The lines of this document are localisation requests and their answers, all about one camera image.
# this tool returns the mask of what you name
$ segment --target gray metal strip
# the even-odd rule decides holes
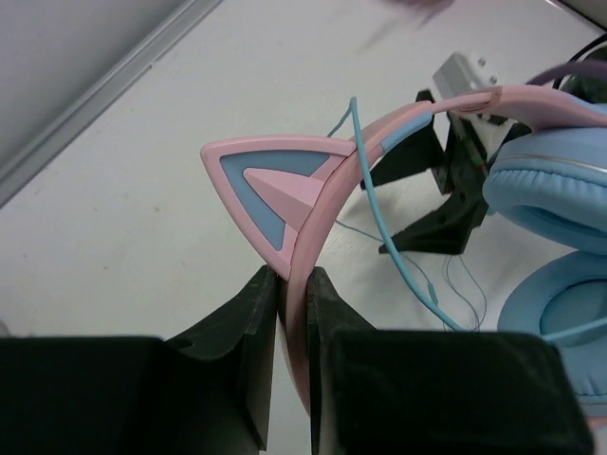
[[[189,0],[0,169],[0,208],[222,0]]]

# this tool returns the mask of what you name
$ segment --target cat ear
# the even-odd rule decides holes
[[[319,136],[259,136],[205,145],[207,173],[251,245],[288,280],[295,242],[322,188],[356,150]]]

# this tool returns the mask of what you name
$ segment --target ear cup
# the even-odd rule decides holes
[[[543,131],[508,142],[483,195],[522,228],[607,254],[607,129]]]
[[[510,294],[497,328],[543,336],[607,317],[607,257],[576,251],[545,265]],[[556,341],[590,416],[607,416],[607,327]]]

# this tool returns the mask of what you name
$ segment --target black cable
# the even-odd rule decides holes
[[[603,43],[607,43],[607,33],[604,33],[603,35],[599,36],[592,43],[589,43],[588,45],[585,45],[571,59],[569,59],[569,63],[571,63],[571,62],[577,62],[585,53],[591,51],[592,49],[594,49],[597,46],[602,45]],[[554,82],[553,82],[553,84],[552,84],[552,88],[554,88],[556,90],[558,90],[559,88],[561,88],[561,84],[562,84],[562,80],[563,79],[564,78],[555,79]]]

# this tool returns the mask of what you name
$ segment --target pink plastic frame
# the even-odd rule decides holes
[[[607,127],[607,117],[584,106],[573,96],[534,85],[503,85],[470,92],[438,103],[428,101],[404,106],[363,130],[369,165],[383,154],[381,141],[418,116],[456,111],[514,118],[533,131],[555,128]],[[305,288],[324,242],[346,200],[362,179],[353,139],[319,136],[259,136],[208,144],[201,157],[210,179],[235,223],[262,258],[286,281],[285,308],[280,319],[285,335],[287,364],[305,409],[310,411],[309,359],[306,339]],[[330,154],[311,177],[322,182],[315,203],[299,229],[287,226],[284,246],[276,251],[249,219],[220,159],[225,155],[262,150],[307,150]]]

